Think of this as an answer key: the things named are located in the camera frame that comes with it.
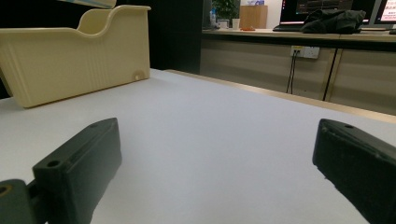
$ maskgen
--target desk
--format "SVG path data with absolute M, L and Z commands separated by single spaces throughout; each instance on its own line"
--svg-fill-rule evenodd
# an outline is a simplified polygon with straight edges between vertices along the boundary
M 396 35 L 203 31 L 201 75 L 286 91 L 290 46 L 321 47 L 297 58 L 294 94 L 396 115 Z
M 220 29 L 202 31 L 203 39 L 242 41 L 277 45 L 301 45 L 334 49 L 396 51 L 396 35 L 389 32 L 364 32 L 355 35 L 303 34 L 300 32 L 274 32 L 271 29 L 235 31 Z
M 31 181 L 52 150 L 116 117 L 123 162 L 92 224 L 367 223 L 312 164 L 318 121 L 396 145 L 396 118 L 266 92 L 151 70 L 148 80 L 32 109 L 0 100 L 0 179 Z

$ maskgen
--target plastic storage bin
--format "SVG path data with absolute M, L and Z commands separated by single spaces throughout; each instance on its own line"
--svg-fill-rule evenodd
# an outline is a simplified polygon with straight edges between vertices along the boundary
M 148 10 L 92 9 L 77 30 L 0 29 L 0 76 L 23 107 L 149 78 Z

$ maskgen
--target table surface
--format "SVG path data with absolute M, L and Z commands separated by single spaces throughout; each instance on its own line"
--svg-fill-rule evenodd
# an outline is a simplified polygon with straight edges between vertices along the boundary
M 148 80 L 31 109 L 0 100 L 0 179 L 30 182 L 52 150 L 118 118 L 123 162 L 92 223 L 367 223 L 312 154 L 320 119 L 396 145 L 396 119 L 385 117 L 151 70 Z

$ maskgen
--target black cable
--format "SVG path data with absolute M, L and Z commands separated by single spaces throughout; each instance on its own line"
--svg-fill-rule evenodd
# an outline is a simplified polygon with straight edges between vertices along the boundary
M 337 57 L 338 49 L 335 49 L 334 56 L 332 56 L 332 67 L 330 68 L 330 74 L 327 78 L 326 89 L 324 90 L 322 101 L 326 101 L 327 91 L 329 90 L 330 80 L 332 79 L 332 70 L 334 69 L 335 58 Z
M 294 67 L 294 64 L 295 64 L 295 59 L 297 58 L 297 54 L 298 54 L 298 51 L 295 50 L 295 51 L 293 52 L 293 56 L 291 57 L 291 66 L 290 66 L 288 87 L 286 88 L 286 93 L 289 93 L 289 84 L 290 84 L 291 74 L 292 74 L 293 67 Z
M 296 68 L 296 60 L 297 60 L 297 54 L 296 54 L 296 56 L 294 57 L 294 61 L 293 61 L 293 73 L 291 74 L 291 95 L 293 95 L 293 81 L 294 81 L 294 69 Z

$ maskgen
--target monitor screen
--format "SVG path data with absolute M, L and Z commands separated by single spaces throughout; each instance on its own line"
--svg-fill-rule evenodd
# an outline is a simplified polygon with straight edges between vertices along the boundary
M 375 0 L 282 0 L 281 24 L 303 24 L 306 16 L 317 9 L 363 10 L 368 24 Z
M 376 13 L 375 24 L 396 23 L 396 0 L 382 0 Z

